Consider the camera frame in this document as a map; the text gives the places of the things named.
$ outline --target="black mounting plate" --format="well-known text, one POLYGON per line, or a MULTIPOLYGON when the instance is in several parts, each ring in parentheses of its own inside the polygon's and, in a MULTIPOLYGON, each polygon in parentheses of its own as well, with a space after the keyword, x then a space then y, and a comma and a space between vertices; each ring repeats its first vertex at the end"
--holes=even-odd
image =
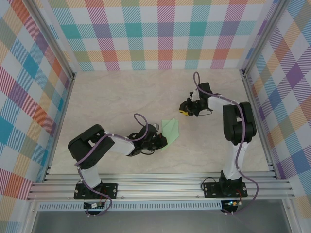
MULTIPOLYGON (((248 196, 245 183, 242 182, 243 187, 239 189, 242 198, 248 196)), ((204 197, 205 198, 239 198, 240 194, 233 190, 229 195, 223 195, 218 182, 204 182, 203 183, 204 197)))
MULTIPOLYGON (((94 190, 108 195, 111 199, 117 198, 118 184, 117 183, 101 183, 94 190)), ((100 199, 101 195, 89 190, 83 183, 76 184, 74 191, 74 199, 100 199)))

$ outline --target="green cloth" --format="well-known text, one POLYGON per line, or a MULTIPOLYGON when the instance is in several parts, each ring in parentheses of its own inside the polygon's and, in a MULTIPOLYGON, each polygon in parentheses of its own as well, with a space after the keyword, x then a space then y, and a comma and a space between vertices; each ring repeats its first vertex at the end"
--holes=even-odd
POLYGON ((164 151, 173 141, 179 137, 178 120, 163 120, 162 134, 164 137, 166 137, 167 140, 167 145, 162 148, 162 151, 164 151))

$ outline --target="beige tabletop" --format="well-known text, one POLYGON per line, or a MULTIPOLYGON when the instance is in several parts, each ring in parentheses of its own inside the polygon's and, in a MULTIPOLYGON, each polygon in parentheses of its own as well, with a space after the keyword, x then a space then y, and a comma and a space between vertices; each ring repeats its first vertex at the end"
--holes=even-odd
MULTIPOLYGON (((237 69, 198 70, 201 82, 209 82, 214 93, 236 101, 247 101, 237 69)), ((76 162, 67 145, 94 124, 127 136, 141 126, 133 114, 143 114, 149 123, 173 118, 179 123, 179 138, 164 152, 127 157, 108 152, 98 163, 100 173, 220 172, 227 157, 223 117, 188 117, 179 105, 195 89, 194 70, 79 72, 66 112, 50 174, 76 174, 76 162)), ((260 138, 256 135, 246 152, 243 171, 268 171, 260 138)))

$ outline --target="plaid wallpaper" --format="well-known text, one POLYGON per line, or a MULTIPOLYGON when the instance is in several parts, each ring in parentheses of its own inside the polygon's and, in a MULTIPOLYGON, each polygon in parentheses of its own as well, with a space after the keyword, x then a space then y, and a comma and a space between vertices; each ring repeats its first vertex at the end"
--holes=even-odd
POLYGON ((273 0, 273 3, 272 3, 272 5, 271 5, 271 7, 270 7, 270 9, 269 9, 269 11, 268 11, 268 14, 266 15, 266 17, 265 17, 265 19, 264 19, 264 21, 263 21, 263 23, 262 23, 262 25, 261 25, 261 27, 260 27, 260 29, 259 29, 257 35, 256 35, 256 37, 255 37, 255 40, 254 40, 254 42, 253 42, 253 44, 252 44, 252 47, 251 47, 250 50, 248 51, 248 54, 247 54, 247 56, 246 56, 246 59, 245 59, 243 65, 242 65, 242 69, 245 69, 245 67, 246 67, 246 65, 247 65, 247 63, 248 63, 248 61, 249 61, 249 58, 251 57, 251 55, 252 55, 254 49, 256 48, 258 42, 260 41, 261 35, 262 35, 262 33, 263 33, 263 30, 264 30, 265 27, 267 26, 267 23, 268 23, 269 19, 271 18, 271 16, 272 16, 274 10, 276 9, 276 6, 277 6, 277 3, 278 3, 278 2, 279 2, 279 0, 273 0))
POLYGON ((47 162, 68 85, 22 0, 0 0, 1 233, 15 233, 21 226, 29 190, 47 162))
POLYGON ((266 0, 48 2, 85 71, 237 67, 266 0))
POLYGON ((281 177, 311 227, 311 0, 292 0, 248 77, 281 177))

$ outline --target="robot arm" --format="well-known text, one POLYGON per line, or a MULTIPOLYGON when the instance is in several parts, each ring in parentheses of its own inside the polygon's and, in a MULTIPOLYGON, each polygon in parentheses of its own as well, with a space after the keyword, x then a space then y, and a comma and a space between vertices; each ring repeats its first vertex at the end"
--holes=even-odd
MULTIPOLYGON (((87 157, 79 164, 81 175, 87 185, 91 188, 95 188, 102 183, 96 164, 108 151, 132 157, 141 153, 142 150, 153 152, 166 146, 167 140, 161 133, 157 134, 158 129, 158 124, 148 124, 148 132, 144 138, 133 142, 113 136, 104 138, 92 152, 92 156, 87 157)), ((132 133, 127 138, 138 139, 142 137, 145 132, 146 127, 143 126, 139 133, 132 133)), ((93 148, 92 144, 97 143, 105 134, 110 133, 105 131, 100 125, 94 125, 71 140, 68 144, 68 149, 72 157, 77 160, 77 162, 81 161, 93 148)))
MULTIPOLYGON (((199 84, 199 87, 212 94, 209 83, 201 83, 199 84)), ((187 98, 187 100, 180 105, 179 112, 187 116, 195 115, 198 117, 202 110, 210 110, 223 115, 224 135, 229 142, 229 152, 225 166, 221 171, 219 186, 222 194, 228 196, 228 194, 243 187, 242 177, 235 164, 235 159, 242 139, 240 112, 236 105, 230 104, 218 97, 211 97, 202 93, 198 89, 190 92, 190 96, 191 99, 187 98)), ((238 166, 241 168, 245 151, 250 144, 252 137, 256 135, 257 130, 250 103, 241 102, 239 105, 243 110, 246 127, 244 143, 238 157, 238 166)))

